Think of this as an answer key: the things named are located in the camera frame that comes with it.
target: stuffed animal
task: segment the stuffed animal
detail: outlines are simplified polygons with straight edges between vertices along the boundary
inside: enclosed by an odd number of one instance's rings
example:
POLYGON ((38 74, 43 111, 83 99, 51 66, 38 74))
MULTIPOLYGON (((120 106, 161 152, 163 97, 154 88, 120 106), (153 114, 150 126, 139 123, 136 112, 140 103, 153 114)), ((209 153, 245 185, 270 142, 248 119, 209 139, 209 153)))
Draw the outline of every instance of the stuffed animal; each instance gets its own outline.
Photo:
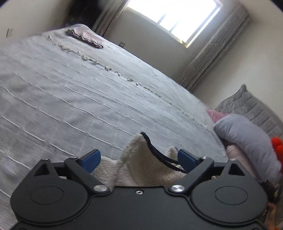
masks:
POLYGON ((283 165, 283 141, 279 139, 278 137, 274 137, 271 140, 271 143, 272 143, 273 149, 276 153, 278 160, 283 165))

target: gray plush pillow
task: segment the gray plush pillow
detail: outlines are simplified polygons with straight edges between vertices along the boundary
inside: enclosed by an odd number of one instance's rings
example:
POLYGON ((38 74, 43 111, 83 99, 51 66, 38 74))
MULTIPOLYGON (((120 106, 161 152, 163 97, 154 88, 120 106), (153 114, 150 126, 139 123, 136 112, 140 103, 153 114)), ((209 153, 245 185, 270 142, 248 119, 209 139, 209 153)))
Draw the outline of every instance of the gray plush pillow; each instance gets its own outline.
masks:
POLYGON ((246 85, 242 85, 238 92, 221 102, 215 110, 243 115, 261 127, 270 138, 283 138, 283 122, 270 108, 247 91, 246 85))
POLYGON ((235 143, 250 159, 262 181, 275 185, 281 178, 281 163, 273 150, 270 138, 244 116, 230 114, 215 123, 214 130, 221 138, 235 143))

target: metal screw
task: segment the metal screw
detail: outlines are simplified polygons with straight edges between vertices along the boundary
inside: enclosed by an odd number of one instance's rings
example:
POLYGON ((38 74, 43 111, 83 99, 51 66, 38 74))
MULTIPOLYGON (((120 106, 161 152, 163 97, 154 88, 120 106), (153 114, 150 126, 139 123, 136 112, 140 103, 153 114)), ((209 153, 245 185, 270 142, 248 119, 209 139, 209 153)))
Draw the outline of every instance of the metal screw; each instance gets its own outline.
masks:
POLYGON ((93 190, 96 192, 106 192, 108 187, 104 184, 96 185, 93 187, 93 190))
POLYGON ((142 190, 137 190, 136 194, 141 195, 141 194, 143 194, 143 191, 142 190))
POLYGON ((173 192, 179 193, 179 192, 183 192, 185 190, 185 187, 180 184, 175 184, 175 185, 172 185, 171 190, 173 192))

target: bright window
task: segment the bright window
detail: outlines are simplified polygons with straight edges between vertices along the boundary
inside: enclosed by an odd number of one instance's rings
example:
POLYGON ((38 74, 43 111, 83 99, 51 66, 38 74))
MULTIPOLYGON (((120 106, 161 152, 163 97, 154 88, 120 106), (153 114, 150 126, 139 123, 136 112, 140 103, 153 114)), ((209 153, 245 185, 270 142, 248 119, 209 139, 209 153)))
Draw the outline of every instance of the bright window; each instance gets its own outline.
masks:
POLYGON ((151 19, 188 47, 221 5, 216 0, 130 0, 128 7, 151 19))

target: wall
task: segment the wall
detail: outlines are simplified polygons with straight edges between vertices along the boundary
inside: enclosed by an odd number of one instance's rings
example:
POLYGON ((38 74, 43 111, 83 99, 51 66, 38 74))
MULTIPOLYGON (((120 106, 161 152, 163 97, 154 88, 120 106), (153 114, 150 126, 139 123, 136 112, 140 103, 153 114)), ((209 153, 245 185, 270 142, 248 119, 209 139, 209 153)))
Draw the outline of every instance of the wall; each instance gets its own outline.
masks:
POLYGON ((184 65, 200 52, 237 4, 235 0, 221 1, 224 5, 222 10, 188 49, 129 8, 119 16, 107 39, 117 45, 125 43, 124 49, 174 79, 184 65))
POLYGON ((283 120, 283 29, 253 22, 205 77, 194 95, 211 108, 242 84, 283 120))
POLYGON ((8 0, 0 8, 0 43, 59 28, 72 0, 8 0), (6 39, 8 28, 13 35, 6 39))

